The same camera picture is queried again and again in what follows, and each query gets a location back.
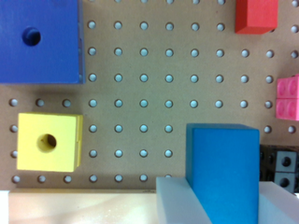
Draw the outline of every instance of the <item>light blue block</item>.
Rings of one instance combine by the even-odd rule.
[[[258,223],[259,130],[188,124],[186,144],[186,178],[212,223]]]

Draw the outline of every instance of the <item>cyan rectangular block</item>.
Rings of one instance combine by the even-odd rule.
[[[0,1],[0,83],[85,80],[82,0]]]
[[[213,224],[257,224],[259,130],[187,124],[186,178]]]

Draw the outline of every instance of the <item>wooden block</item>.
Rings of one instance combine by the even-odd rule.
[[[278,27],[278,0],[236,0],[235,32],[262,35]]]

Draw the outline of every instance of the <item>yellow cube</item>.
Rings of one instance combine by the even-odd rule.
[[[82,129],[81,115],[20,113],[17,169],[74,172]]]

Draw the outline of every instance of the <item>red block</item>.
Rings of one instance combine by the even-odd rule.
[[[278,27],[278,0],[236,0],[235,32],[262,35]]]
[[[299,99],[277,99],[277,119],[299,120]]]

